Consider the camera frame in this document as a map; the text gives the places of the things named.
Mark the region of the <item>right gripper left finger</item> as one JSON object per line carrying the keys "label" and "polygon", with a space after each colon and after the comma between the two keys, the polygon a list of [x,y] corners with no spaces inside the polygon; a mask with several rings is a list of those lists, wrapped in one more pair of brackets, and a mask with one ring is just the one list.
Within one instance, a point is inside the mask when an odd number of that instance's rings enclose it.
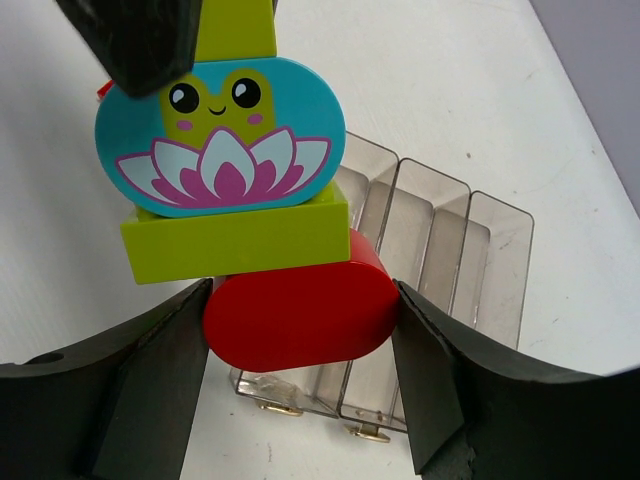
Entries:
{"label": "right gripper left finger", "polygon": [[200,280],[83,341],[1,367],[4,479],[177,479],[208,356]]}

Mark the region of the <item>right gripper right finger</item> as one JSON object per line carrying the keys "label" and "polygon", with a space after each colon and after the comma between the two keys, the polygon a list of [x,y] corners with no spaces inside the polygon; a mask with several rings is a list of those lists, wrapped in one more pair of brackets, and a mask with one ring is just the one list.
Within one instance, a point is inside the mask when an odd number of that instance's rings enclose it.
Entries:
{"label": "right gripper right finger", "polygon": [[635,479],[639,372],[606,376],[506,347],[405,283],[392,335],[424,479]]}

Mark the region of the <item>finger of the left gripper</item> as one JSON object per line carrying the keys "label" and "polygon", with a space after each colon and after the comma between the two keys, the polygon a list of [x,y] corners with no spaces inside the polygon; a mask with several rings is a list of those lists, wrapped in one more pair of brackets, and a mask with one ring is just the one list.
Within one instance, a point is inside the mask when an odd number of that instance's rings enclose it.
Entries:
{"label": "finger of the left gripper", "polygon": [[157,92],[195,62],[201,0],[57,0],[114,83],[132,98]]}

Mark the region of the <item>green lego brick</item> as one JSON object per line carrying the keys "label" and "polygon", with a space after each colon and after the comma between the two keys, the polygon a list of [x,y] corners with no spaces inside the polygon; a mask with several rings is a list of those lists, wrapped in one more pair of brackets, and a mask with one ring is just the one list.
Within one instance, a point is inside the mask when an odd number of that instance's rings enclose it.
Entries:
{"label": "green lego brick", "polygon": [[135,212],[120,230],[138,284],[350,258],[349,206],[334,182],[297,206],[188,218]]}

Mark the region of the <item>red rounded lego brick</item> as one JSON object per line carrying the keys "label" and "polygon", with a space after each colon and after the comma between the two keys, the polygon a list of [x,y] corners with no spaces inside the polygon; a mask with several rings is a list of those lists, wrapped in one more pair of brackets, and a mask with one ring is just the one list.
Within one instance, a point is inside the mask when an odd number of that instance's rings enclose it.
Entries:
{"label": "red rounded lego brick", "polygon": [[399,292],[368,239],[350,233],[339,263],[234,275],[203,314],[209,348],[254,373],[351,361],[381,346],[397,323]]}

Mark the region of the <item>red curved lego right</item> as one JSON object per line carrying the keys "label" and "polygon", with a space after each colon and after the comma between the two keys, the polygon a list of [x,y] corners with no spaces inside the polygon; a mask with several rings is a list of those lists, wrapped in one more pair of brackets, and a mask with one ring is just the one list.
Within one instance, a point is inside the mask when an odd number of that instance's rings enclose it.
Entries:
{"label": "red curved lego right", "polygon": [[99,101],[102,101],[106,94],[109,92],[109,90],[114,86],[114,82],[112,80],[109,80],[108,82],[106,82],[98,91],[97,91],[97,97]]}

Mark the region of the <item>clear three-compartment organizer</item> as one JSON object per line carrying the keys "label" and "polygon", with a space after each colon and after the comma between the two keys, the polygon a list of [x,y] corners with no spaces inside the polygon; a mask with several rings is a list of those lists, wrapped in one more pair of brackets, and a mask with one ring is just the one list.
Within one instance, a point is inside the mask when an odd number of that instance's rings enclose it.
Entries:
{"label": "clear three-compartment organizer", "polygon": [[[518,346],[529,213],[356,134],[347,137],[336,181],[352,226],[394,278],[469,327]],[[350,362],[264,374],[232,369],[229,380],[261,409],[341,419],[360,438],[387,442],[406,428],[390,343]]]}

